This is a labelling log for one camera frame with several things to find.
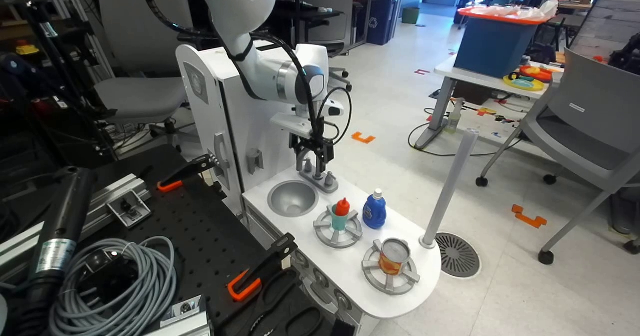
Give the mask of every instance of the toy stove burner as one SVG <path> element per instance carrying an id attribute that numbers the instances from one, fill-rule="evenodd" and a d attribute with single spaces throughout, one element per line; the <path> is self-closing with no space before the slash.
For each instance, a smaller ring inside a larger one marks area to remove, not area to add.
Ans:
<path id="1" fill-rule="evenodd" d="M 331 206 L 326 207 L 326 211 L 320 214 L 317 220 L 313 222 L 315 234 L 318 235 L 320 241 L 334 248 L 345 248 L 358 242 L 362 237 L 362 225 L 358 220 L 358 211 L 351 210 L 347 214 L 347 224 L 344 230 L 336 230 L 332 227 L 332 211 Z"/>
<path id="2" fill-rule="evenodd" d="M 366 251 L 362 260 L 362 271 L 378 290 L 389 295 L 404 294 L 420 281 L 410 254 L 406 241 L 387 239 L 382 243 L 374 240 L 373 247 Z"/>

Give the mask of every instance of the blue recycling bin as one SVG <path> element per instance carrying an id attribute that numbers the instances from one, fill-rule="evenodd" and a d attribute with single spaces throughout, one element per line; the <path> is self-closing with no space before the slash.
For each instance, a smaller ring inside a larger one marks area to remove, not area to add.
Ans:
<path id="1" fill-rule="evenodd" d="M 391 40 L 394 29 L 392 26 L 398 21 L 398 0 L 372 0 L 368 18 L 368 34 L 366 42 L 385 45 Z"/>

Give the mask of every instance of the orange toy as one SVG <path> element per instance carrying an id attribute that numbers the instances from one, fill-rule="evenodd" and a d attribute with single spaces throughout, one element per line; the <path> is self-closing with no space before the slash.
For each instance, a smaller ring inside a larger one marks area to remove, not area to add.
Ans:
<path id="1" fill-rule="evenodd" d="M 551 79 L 553 79 L 553 71 L 548 70 L 546 68 L 532 67 L 532 66 L 522 66 L 520 67 L 520 72 L 524 76 L 533 77 L 543 83 L 550 83 Z"/>

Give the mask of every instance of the blue storage bin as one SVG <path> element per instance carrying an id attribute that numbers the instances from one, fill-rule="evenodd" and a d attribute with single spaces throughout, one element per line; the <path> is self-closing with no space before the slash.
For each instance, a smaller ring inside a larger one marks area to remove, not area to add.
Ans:
<path id="1" fill-rule="evenodd" d="M 454 66 L 503 78 L 520 65 L 537 27 L 470 17 Z"/>

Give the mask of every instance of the tin can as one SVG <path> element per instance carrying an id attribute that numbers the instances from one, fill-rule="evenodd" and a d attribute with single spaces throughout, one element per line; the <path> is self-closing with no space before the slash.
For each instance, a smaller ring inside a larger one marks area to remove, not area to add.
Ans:
<path id="1" fill-rule="evenodd" d="M 382 272 L 398 275 L 410 257 L 411 249 L 405 240 L 390 238 L 382 243 L 378 265 L 380 265 Z"/>

